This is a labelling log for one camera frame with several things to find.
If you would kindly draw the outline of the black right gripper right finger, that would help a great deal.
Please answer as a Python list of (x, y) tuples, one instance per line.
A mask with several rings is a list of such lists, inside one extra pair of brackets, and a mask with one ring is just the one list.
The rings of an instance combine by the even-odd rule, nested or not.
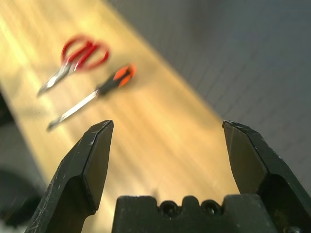
[(223, 121), (231, 171), (241, 194), (260, 196), (280, 233), (311, 231), (311, 198), (284, 160), (260, 133)]

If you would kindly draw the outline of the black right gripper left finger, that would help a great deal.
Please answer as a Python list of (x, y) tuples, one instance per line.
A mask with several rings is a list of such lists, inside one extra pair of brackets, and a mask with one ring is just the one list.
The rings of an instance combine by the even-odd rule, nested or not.
[(60, 162), (26, 232), (80, 233), (99, 209), (114, 124), (91, 126)]

